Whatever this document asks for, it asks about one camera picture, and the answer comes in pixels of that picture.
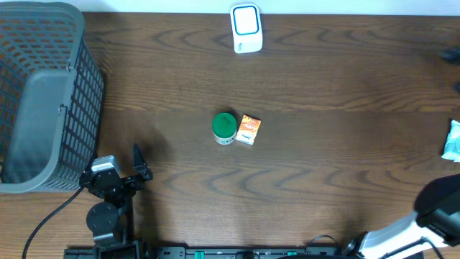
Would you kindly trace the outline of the small orange snack packet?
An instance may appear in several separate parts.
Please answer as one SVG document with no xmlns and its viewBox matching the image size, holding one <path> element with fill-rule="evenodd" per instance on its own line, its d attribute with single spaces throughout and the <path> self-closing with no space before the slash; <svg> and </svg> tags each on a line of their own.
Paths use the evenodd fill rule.
<svg viewBox="0 0 460 259">
<path fill-rule="evenodd" d="M 260 125 L 261 121 L 259 119 L 244 115 L 236 133 L 236 140 L 248 145 L 253 145 Z"/>
</svg>

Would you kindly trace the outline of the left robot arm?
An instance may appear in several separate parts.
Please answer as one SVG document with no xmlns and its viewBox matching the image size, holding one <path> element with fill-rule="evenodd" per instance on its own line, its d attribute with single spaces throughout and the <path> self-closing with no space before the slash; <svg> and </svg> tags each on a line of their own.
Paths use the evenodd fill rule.
<svg viewBox="0 0 460 259">
<path fill-rule="evenodd" d="M 149 258 L 149 245 L 134 237 L 136 192 L 152 180 L 152 171 L 133 146 L 133 176 L 122 177 L 113 155 L 96 158 L 80 177 L 79 184 L 102 199 L 88 212 L 86 224 L 93 233 L 94 258 Z"/>
</svg>

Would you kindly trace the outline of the light blue tissue packet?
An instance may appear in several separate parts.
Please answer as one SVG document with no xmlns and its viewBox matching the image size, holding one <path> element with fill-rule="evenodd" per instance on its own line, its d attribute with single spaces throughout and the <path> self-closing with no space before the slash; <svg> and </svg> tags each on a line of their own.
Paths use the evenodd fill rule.
<svg viewBox="0 0 460 259">
<path fill-rule="evenodd" d="M 443 155 L 441 156 L 443 159 L 452 160 L 455 163 L 459 162 L 459 136 L 459 122 L 452 120 L 451 129 L 447 135 L 446 143 L 443 149 Z"/>
</svg>

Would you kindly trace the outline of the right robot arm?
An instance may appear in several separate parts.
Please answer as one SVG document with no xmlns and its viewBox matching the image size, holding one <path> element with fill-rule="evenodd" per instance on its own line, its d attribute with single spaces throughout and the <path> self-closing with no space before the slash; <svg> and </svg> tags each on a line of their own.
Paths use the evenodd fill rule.
<svg viewBox="0 0 460 259">
<path fill-rule="evenodd" d="M 459 175 L 437 178 L 418 194 L 413 211 L 395 223 L 365 232 L 345 246 L 350 258 L 408 258 L 459 245 Z"/>
</svg>

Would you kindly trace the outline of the green lidded jar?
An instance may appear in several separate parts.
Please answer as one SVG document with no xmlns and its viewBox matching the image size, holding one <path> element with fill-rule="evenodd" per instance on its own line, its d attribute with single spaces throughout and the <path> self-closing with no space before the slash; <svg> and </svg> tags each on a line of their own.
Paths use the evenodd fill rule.
<svg viewBox="0 0 460 259">
<path fill-rule="evenodd" d="M 214 140 L 220 145 L 231 144 L 237 132 L 236 118 L 226 112 L 217 114 L 212 121 Z"/>
</svg>

